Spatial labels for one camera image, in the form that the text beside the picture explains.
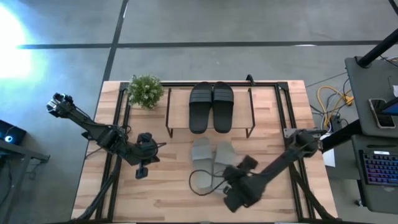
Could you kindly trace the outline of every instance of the black slipper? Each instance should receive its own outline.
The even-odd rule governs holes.
[[[204,133],[207,129],[211,108],[211,94],[213,89],[210,83],[196,84],[189,97],[189,130],[194,134]]]
[[[228,133],[232,127],[234,92],[224,82],[216,82],[213,92],[214,128],[218,133]]]

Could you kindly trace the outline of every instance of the computer tower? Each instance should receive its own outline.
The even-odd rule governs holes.
[[[21,145],[26,131],[0,120],[0,139],[11,144]]]

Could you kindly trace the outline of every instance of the gray slipper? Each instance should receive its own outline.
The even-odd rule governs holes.
[[[235,162],[235,149],[231,143],[222,141],[217,144],[216,157],[214,160],[214,175],[223,175],[223,171],[227,165],[231,165]],[[214,177],[212,188],[215,188],[218,184],[224,181],[223,177]],[[215,192],[222,193],[223,189],[228,186],[226,182],[221,184]]]
[[[213,155],[210,150],[210,140],[208,137],[202,137],[193,142],[192,146],[192,164],[193,170],[205,170],[212,173]],[[195,184],[200,190],[211,190],[211,175],[205,172],[197,172],[193,175]]]

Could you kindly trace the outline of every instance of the black metal frame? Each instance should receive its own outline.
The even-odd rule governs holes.
[[[189,86],[195,86],[196,83],[192,82],[192,84],[189,85]],[[233,82],[226,82],[226,83],[233,86]],[[169,110],[170,110],[171,92],[172,92],[172,89],[169,88],[169,90],[168,90],[169,94],[167,95],[166,129],[167,129],[167,132],[169,133],[170,138],[173,138],[173,130],[174,129],[173,128],[169,128]],[[253,132],[254,128],[256,127],[256,119],[254,118],[253,95],[252,95],[252,92],[251,92],[251,88],[248,89],[248,92],[249,92],[249,100],[250,100],[250,108],[251,108],[252,126],[250,128],[250,131],[249,131],[249,128],[245,128],[245,130],[246,130],[246,138],[250,137],[251,133]]]
[[[43,155],[39,152],[31,151],[22,146],[17,146],[14,144],[7,143],[0,140],[0,151],[5,152],[5,159],[20,159],[21,162],[18,164],[18,170],[14,175],[11,183],[10,192],[4,201],[4,212],[0,212],[0,223],[7,223],[12,213],[12,208],[17,202],[17,196],[19,189],[21,188],[22,181],[24,180],[25,174],[27,172],[28,165],[31,159],[37,159],[40,163],[46,163],[49,161],[50,156]]]
[[[282,137],[285,139],[284,136],[284,132],[283,130],[287,127],[286,124],[286,120],[285,120],[285,116],[284,116],[284,108],[283,108],[283,104],[282,104],[282,98],[281,98],[281,91],[284,92],[285,98],[286,98],[286,103],[287,103],[287,110],[288,110],[288,114],[289,114],[289,118],[290,118],[290,123],[292,128],[296,128],[296,123],[295,123],[295,117],[294,117],[294,112],[293,112],[293,105],[292,105],[292,101],[290,99],[290,93],[289,93],[289,86],[287,82],[254,82],[254,80],[252,79],[251,75],[248,75],[247,81],[245,82],[228,82],[229,85],[231,86],[247,86],[249,87],[249,92],[251,92],[251,88],[250,86],[258,86],[258,87],[272,87],[275,90],[275,97],[277,100],[277,106],[278,106],[278,111],[279,111],[279,118],[280,118],[280,125],[281,125],[281,135]],[[162,86],[163,87],[169,87],[169,93],[171,92],[171,87],[181,87],[181,86],[194,86],[199,82],[196,81],[192,81],[192,82],[162,82]],[[120,114],[120,108],[121,108],[121,102],[122,102],[122,98],[123,98],[123,93],[126,89],[126,84],[127,82],[121,82],[120,88],[119,88],[119,95],[118,95],[118,101],[116,103],[116,110],[115,110],[115,115],[114,115],[114,124],[118,123],[118,118],[119,118],[119,114]],[[130,111],[130,106],[128,105],[128,103],[126,104],[126,109],[124,112],[124,119],[123,119],[123,127],[125,128],[128,124],[129,121],[129,111]],[[252,108],[252,118],[253,118],[253,124],[255,124],[255,120],[254,120],[254,108]],[[166,114],[166,125],[167,125],[167,121],[168,121],[168,112]],[[250,130],[250,132],[248,130],[246,130],[246,135],[250,135],[252,133],[252,130]],[[167,131],[169,132],[169,134],[171,133],[172,135],[172,129],[169,130],[167,129]],[[111,155],[107,155],[110,156],[110,159],[107,159],[105,161],[105,169],[103,172],[103,180],[106,180],[108,178],[109,175],[109,170],[110,170],[110,166],[111,166]],[[308,185],[308,178],[307,178],[307,173],[305,170],[305,166],[304,166],[304,161],[301,160],[298,163],[299,166],[299,171],[300,171],[300,176],[303,179],[303,181],[305,182],[306,185]],[[296,172],[296,168],[294,165],[291,165],[289,167],[289,173],[290,173],[290,180],[291,180],[291,184],[292,184],[292,191],[293,191],[293,197],[294,197],[294,202],[295,202],[295,211],[297,214],[297,218],[299,222],[304,222],[308,221],[308,220],[316,220],[315,219],[315,213],[313,211],[313,206],[311,205],[310,201],[308,200],[307,197],[306,198],[306,203],[307,203],[307,208],[308,208],[308,212],[309,212],[309,216],[310,218],[304,218],[303,217],[303,210],[302,210],[302,205],[301,205],[301,201],[300,201],[300,195],[299,195],[299,188],[297,187],[297,182],[293,179],[293,173]],[[119,178],[116,178],[115,181],[113,182],[113,188],[112,188],[112,193],[111,196],[109,198],[109,208],[108,208],[108,215],[107,218],[105,219],[108,222],[112,222],[113,219],[113,214],[114,214],[114,206],[116,203],[116,192],[117,192],[117,187],[118,187],[118,181]],[[104,220],[101,216],[102,216],[102,209],[103,206],[98,207],[97,209],[97,213],[96,213],[96,220]]]

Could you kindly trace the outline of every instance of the smartphone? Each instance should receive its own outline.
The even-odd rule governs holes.
[[[373,113],[376,124],[379,128],[396,128],[396,124],[391,115],[377,114],[376,112],[383,108],[386,101],[383,99],[369,99],[371,111]]]

